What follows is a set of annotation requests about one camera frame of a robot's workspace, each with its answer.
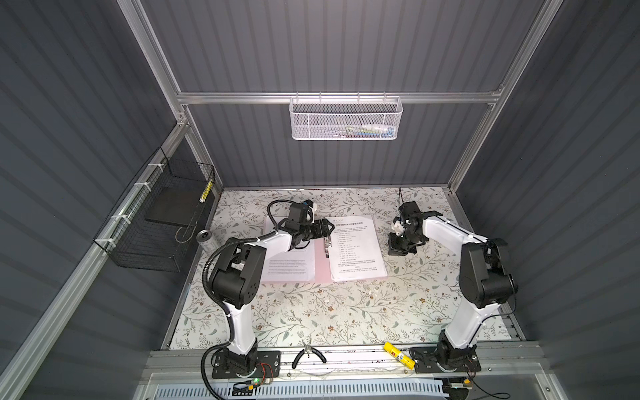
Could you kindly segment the pink file folder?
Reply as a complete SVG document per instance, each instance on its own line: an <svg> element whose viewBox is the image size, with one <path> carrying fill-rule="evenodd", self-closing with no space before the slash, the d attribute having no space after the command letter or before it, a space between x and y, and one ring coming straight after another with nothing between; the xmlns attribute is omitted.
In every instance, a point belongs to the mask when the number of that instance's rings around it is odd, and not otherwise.
<svg viewBox="0 0 640 400"><path fill-rule="evenodd" d="M315 249L315 280L311 283L340 283L332 280L329 259L325 257L323 239L313 240Z"/></svg>

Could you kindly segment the printed paper sheet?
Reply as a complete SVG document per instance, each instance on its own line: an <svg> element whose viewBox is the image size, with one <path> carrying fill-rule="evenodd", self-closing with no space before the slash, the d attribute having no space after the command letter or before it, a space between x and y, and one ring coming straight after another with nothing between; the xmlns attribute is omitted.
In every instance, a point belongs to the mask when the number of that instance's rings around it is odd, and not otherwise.
<svg viewBox="0 0 640 400"><path fill-rule="evenodd" d="M271 238L258 243L267 250L262 283L311 283L315 280L313 241L292 243L293 236L281 228Z"/></svg>
<svg viewBox="0 0 640 400"><path fill-rule="evenodd" d="M328 259L332 280L348 282L388 276L372 216L330 217Z"/></svg>

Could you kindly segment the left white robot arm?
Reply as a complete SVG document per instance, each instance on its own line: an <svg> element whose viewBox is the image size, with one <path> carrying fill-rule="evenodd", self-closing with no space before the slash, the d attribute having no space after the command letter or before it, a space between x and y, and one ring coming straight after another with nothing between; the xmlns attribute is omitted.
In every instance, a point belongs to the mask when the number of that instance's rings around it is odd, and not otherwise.
<svg viewBox="0 0 640 400"><path fill-rule="evenodd" d="M293 251L301 243L328 239L335 225L315 217L311 200L295 202L277 199L268 204L273 227L251 238L230 238L214 250L203 267L201 281L206 295L218 305L228 323L229 337L223 345L206 351L220 351L220 366L245 377L258 366L258 339L252 328L251 302L255 299L267 260Z"/></svg>

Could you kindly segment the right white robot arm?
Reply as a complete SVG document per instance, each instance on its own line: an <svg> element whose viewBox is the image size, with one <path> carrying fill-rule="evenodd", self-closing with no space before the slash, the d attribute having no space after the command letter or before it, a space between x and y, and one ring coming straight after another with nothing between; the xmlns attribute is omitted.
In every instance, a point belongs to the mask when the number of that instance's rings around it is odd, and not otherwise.
<svg viewBox="0 0 640 400"><path fill-rule="evenodd" d="M433 240L459 258L458 286L463 296L431 356L441 370L472 370L478 334L484 323L499 317L499 308L515 296L518 285L505 266L508 245L462 228L440 212L423 212L415 202L402 203L388 235L391 256L415 254Z"/></svg>

